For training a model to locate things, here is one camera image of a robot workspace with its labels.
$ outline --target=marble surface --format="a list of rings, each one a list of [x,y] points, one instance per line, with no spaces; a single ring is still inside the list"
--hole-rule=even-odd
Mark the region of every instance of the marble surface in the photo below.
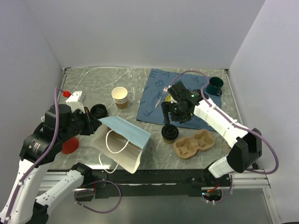
[[[162,69],[165,71],[182,72],[189,69]],[[217,76],[224,81],[222,88],[222,110],[229,116],[239,119],[237,109],[228,85],[224,70],[200,70],[208,76]],[[188,160],[180,159],[174,152],[172,144],[166,144],[162,140],[162,125],[145,123],[136,120],[139,103],[142,97],[150,68],[82,68],[68,69],[64,89],[68,91],[82,90],[87,94],[85,106],[89,109],[95,104],[104,104],[109,116],[119,116],[128,122],[150,132],[152,134],[145,152],[141,156],[139,169],[192,169],[205,168],[211,162],[229,153],[230,147],[226,141],[216,132],[212,132],[215,138],[215,146],[206,152],[197,154]],[[117,86],[128,89],[129,105],[125,110],[119,110],[111,97],[111,91]],[[197,130],[179,128],[179,138],[193,136]],[[84,163],[93,169],[114,168],[116,163],[102,155],[103,166],[99,163],[99,151],[90,145],[92,136],[78,136],[80,146],[72,154],[57,154],[51,169],[69,169],[77,162]]]

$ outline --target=metal fork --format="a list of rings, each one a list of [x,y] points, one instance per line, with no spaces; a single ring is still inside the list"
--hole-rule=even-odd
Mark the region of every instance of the metal fork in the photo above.
[[[160,99],[158,100],[157,104],[156,104],[156,108],[159,106],[159,103],[162,99],[162,97],[167,93],[168,88],[164,87],[163,92],[162,92],[162,96],[160,97]]]

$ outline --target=dark green mug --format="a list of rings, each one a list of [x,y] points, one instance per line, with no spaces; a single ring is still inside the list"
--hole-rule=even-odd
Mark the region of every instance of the dark green mug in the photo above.
[[[210,78],[209,85],[206,87],[206,91],[208,94],[211,94],[214,96],[221,96],[222,86],[223,86],[223,80],[221,78],[212,77],[212,78]]]

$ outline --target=blue cloth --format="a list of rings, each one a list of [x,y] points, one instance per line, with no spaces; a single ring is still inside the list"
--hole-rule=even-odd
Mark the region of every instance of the blue cloth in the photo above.
[[[161,105],[155,108],[156,103],[162,95],[164,87],[168,87],[173,79],[178,75],[176,72],[168,72],[160,69],[152,69],[148,81],[145,85],[142,99],[140,101],[139,110],[137,114],[137,120],[164,125],[164,117],[162,113]],[[182,81],[184,86],[189,90],[200,89],[207,80],[204,76],[183,74],[181,75],[176,82]],[[218,96],[212,96],[206,93],[214,103],[221,108],[221,98]],[[169,95],[166,93],[161,100],[161,103],[165,101],[165,98]],[[177,127],[186,127],[194,129],[206,129],[209,131],[214,131],[214,129],[207,125],[207,123],[193,116],[191,120],[180,124],[179,122],[171,121],[171,124]]]

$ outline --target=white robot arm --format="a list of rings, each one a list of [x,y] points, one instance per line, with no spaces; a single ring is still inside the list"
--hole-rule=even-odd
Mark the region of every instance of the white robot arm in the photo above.
[[[69,95],[66,105],[58,106],[60,118],[56,142],[44,159],[21,182],[20,179],[23,175],[50,145],[56,126],[54,106],[45,113],[43,122],[35,132],[24,140],[20,152],[18,175],[9,199],[0,212],[0,224],[46,223],[49,214],[69,193],[81,186],[83,182],[91,182],[92,170],[84,164],[78,163],[72,167],[65,179],[49,191],[36,197],[45,173],[51,167],[56,154],[62,150],[62,144],[78,134],[91,135],[101,125],[97,119],[90,116],[88,109],[83,106],[85,98],[85,93],[76,91]]]
[[[165,124],[169,124],[169,113],[173,121],[181,123],[191,120],[191,114],[203,119],[215,129],[232,148],[231,152],[210,164],[206,169],[214,178],[220,178],[231,172],[242,173],[262,155],[262,141],[248,131],[247,127],[229,117],[207,95],[206,102],[200,90],[189,91],[182,82],[168,89],[172,102],[163,102],[162,111]],[[245,130],[234,127],[238,125]]]

